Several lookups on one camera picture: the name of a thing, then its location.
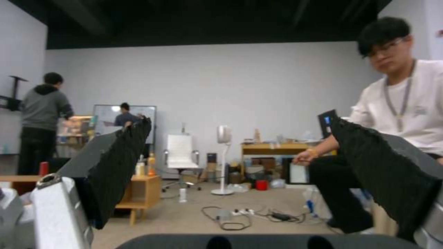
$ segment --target yellow wristband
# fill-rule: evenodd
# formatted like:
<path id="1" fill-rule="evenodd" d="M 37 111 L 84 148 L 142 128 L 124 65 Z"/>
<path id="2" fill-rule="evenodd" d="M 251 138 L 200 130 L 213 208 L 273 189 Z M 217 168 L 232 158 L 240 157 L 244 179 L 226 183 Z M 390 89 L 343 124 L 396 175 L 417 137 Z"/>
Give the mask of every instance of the yellow wristband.
<path id="1" fill-rule="evenodd" d="M 319 153 L 314 149 L 307 149 L 306 151 L 309 152 L 309 154 L 315 158 L 319 156 Z"/>

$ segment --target hand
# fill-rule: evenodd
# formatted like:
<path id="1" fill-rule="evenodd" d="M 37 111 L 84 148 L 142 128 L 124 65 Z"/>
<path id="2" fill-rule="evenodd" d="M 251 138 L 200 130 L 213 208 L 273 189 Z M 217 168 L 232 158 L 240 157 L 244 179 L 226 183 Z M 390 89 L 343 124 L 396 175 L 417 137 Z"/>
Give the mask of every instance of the hand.
<path id="1" fill-rule="evenodd" d="M 292 163 L 308 166 L 315 158 L 317 158 L 317 156 L 314 153 L 303 151 L 292 160 Z"/>

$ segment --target black pants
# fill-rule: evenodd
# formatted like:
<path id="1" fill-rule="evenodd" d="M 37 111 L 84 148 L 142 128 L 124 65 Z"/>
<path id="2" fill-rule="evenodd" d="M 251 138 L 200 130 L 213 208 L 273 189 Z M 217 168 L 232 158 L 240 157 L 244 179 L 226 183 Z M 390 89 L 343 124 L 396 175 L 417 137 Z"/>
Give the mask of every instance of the black pants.
<path id="1" fill-rule="evenodd" d="M 441 156 L 428 154 L 434 159 Z M 334 220 L 345 233 L 355 233 L 373 226 L 371 215 L 363 209 L 350 188 L 362 188 L 343 156 L 324 156 L 309 165 L 309 179 L 320 190 Z"/>
<path id="2" fill-rule="evenodd" d="M 56 132 L 22 129 L 18 175 L 38 175 L 40 162 L 49 161 L 55 151 Z"/>

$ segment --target computer monitor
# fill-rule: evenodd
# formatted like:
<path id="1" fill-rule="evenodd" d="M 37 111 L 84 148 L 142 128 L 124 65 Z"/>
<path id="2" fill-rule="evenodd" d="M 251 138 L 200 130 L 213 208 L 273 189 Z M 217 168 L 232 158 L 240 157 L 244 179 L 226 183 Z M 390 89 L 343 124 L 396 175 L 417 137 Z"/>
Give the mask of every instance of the computer monitor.
<path id="1" fill-rule="evenodd" d="M 323 138 L 329 137 L 331 135 L 331 124 L 332 118 L 337 117 L 337 112 L 334 110 L 327 111 L 318 115 L 320 128 L 322 129 Z"/>

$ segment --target red container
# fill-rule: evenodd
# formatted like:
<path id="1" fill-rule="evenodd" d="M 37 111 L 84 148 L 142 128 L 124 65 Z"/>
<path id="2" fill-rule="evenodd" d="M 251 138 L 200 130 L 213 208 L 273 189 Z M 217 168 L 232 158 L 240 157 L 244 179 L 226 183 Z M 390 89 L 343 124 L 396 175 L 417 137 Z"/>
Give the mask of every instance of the red container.
<path id="1" fill-rule="evenodd" d="M 257 180 L 255 182 L 255 189 L 260 191 L 265 191 L 268 189 L 268 181 L 267 180 Z"/>
<path id="2" fill-rule="evenodd" d="M 47 174 L 49 174 L 49 164 L 48 162 L 41 162 L 39 176 L 45 176 Z"/>

